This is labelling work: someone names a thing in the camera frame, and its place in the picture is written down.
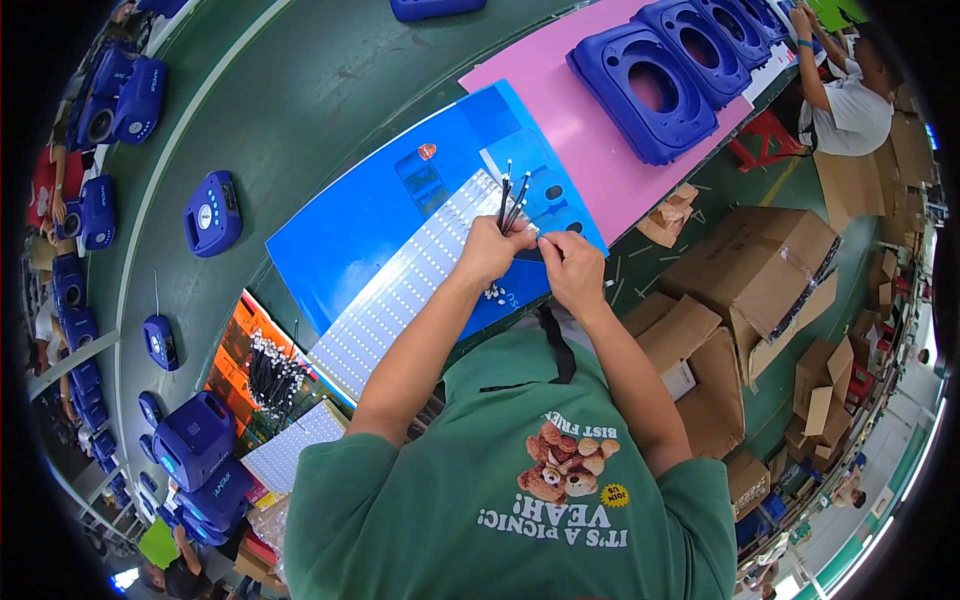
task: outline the green sheet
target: green sheet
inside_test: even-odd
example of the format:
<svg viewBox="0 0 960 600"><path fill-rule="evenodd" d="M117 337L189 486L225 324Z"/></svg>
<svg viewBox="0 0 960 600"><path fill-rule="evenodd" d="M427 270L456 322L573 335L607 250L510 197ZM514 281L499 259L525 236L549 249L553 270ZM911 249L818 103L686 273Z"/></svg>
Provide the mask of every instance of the green sheet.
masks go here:
<svg viewBox="0 0 960 600"><path fill-rule="evenodd" d="M839 9L843 9L858 21L868 20L867 14L853 0L807 0L807 4L817 13L824 28L829 32L838 32L850 25L840 16Z"/></svg>
<svg viewBox="0 0 960 600"><path fill-rule="evenodd" d="M143 534L137 547L140 548L144 558L161 568L169 566L180 555L170 528L161 518L154 521L147 533Z"/></svg>

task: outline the red shirt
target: red shirt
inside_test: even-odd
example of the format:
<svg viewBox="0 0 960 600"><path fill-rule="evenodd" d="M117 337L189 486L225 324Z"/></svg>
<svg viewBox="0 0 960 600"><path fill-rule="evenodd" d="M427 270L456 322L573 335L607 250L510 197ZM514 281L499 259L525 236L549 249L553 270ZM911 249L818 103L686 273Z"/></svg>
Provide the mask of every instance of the red shirt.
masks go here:
<svg viewBox="0 0 960 600"><path fill-rule="evenodd" d="M47 146L40 152L34 170L33 190L30 194L30 207L27 209L27 221L37 228L43 225L43 217L50 210L54 200L54 188L57 185L57 165L51 159L53 146ZM72 152L66 156L66 168L63 172L63 189L60 197L65 201L80 196L80 185L84 181L84 161L81 153Z"/></svg>

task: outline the red stool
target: red stool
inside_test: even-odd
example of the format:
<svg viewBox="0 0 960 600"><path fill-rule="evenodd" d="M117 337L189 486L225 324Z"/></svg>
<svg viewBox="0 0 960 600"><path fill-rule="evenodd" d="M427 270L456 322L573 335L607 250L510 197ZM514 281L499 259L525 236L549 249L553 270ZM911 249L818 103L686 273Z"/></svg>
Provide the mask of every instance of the red stool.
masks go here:
<svg viewBox="0 0 960 600"><path fill-rule="evenodd" d="M870 396L870 388L874 383L874 376L863 367L853 363L853 371L850 373L850 385L847 386L847 404L860 407Z"/></svg>
<svg viewBox="0 0 960 600"><path fill-rule="evenodd" d="M766 109L757 115L756 119L748 123L741 133L753 133L763 138L763 143L760 147L760 156L750 154L750 151L736 138L731 140L730 149L743 161L743 164L740 165L740 171L743 173L750 171L754 167L766 166L778 160L788 158L795 155L804 147L803 144L787 133L786 129L783 128L783 125L780 124L780 121L777 120L777 117L774 116L774 113L771 112L770 109ZM775 138L780 144L780 149L773 155L769 154L771 137Z"/></svg>

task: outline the hand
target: hand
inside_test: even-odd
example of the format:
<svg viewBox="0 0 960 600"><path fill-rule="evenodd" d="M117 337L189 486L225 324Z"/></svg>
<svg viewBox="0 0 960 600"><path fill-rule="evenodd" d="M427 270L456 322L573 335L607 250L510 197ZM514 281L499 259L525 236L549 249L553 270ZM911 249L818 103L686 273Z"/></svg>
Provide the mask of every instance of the hand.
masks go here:
<svg viewBox="0 0 960 600"><path fill-rule="evenodd" d="M66 204L63 203L63 195L60 190L54 190L54 201L50 214L53 216L54 223L63 223L63 219L66 219Z"/></svg>
<svg viewBox="0 0 960 600"><path fill-rule="evenodd" d="M462 277L469 285L477 286L478 293L490 287L495 279L507 273L517 252L537 246L537 234L523 230L527 225L526 221L515 221L504 237L496 226L495 215L477 217L450 276Z"/></svg>
<svg viewBox="0 0 960 600"><path fill-rule="evenodd" d="M550 231L538 244L550 289L574 319L582 322L597 309L608 307L602 252L572 231Z"/></svg>
<svg viewBox="0 0 960 600"><path fill-rule="evenodd" d="M806 18L810 21L810 25L815 25L816 23L820 22L817 13L814 12L813 9L810 8L810 5L806 4L806 2L798 2L797 7L806 12Z"/></svg>
<svg viewBox="0 0 960 600"><path fill-rule="evenodd" d="M810 27L810 17L806 15L804 9L800 7L790 9L790 22L793 23L793 28L797 30L798 39L811 41L812 30Z"/></svg>

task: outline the black strap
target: black strap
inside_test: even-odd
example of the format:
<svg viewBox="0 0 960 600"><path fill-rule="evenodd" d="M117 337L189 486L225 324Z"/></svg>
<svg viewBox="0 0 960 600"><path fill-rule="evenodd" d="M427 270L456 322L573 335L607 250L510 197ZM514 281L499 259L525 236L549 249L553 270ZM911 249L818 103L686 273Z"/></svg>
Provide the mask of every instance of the black strap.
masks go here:
<svg viewBox="0 0 960 600"><path fill-rule="evenodd" d="M557 354L557 378L550 383L568 384L573 379L573 374L577 371L577 361L573 357L573 350L564 341L564 336L560 333L560 324L550 312L546 304L541 305L537 312L540 316L540 326L546 332L546 341Z"/></svg>

